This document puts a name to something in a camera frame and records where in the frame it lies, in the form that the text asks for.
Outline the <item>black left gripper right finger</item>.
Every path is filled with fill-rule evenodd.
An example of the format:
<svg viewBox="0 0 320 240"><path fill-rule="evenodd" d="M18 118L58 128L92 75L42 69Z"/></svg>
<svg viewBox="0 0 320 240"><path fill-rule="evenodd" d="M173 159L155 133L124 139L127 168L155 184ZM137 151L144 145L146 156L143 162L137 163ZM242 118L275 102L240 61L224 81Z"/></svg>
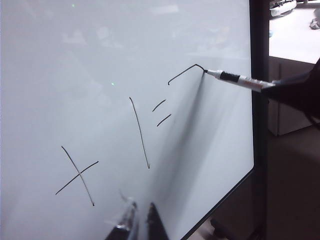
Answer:
<svg viewBox="0 0 320 240"><path fill-rule="evenodd" d="M149 240L168 240L165 227L153 202L149 205L146 223Z"/></svg>

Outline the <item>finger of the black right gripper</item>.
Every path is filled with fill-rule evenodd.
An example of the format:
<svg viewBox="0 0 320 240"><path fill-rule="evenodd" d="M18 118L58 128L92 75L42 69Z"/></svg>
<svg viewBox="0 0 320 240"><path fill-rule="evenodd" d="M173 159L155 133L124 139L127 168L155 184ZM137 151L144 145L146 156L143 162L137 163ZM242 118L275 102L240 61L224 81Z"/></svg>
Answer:
<svg viewBox="0 0 320 240"><path fill-rule="evenodd" d="M274 86L263 88L261 94L279 103L296 107L301 100L303 86L309 76L309 72L304 72L276 80Z"/></svg>

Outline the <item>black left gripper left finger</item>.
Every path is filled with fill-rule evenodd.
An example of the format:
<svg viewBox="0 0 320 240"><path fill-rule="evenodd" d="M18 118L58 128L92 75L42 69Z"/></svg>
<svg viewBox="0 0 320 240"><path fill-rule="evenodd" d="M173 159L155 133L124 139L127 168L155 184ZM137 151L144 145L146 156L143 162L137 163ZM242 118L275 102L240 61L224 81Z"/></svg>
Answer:
<svg viewBox="0 0 320 240"><path fill-rule="evenodd" d="M125 198L125 211L105 240L137 240L138 239L138 206L132 198Z"/></svg>

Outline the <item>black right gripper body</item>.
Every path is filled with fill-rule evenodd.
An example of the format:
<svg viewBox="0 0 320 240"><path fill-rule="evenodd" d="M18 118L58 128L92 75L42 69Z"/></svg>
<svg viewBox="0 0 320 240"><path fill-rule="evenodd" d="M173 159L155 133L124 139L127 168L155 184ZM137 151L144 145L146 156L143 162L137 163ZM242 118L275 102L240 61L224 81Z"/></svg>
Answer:
<svg viewBox="0 0 320 240"><path fill-rule="evenodd" d="M307 75L304 82L304 114L308 119L320 118L320 59Z"/></svg>

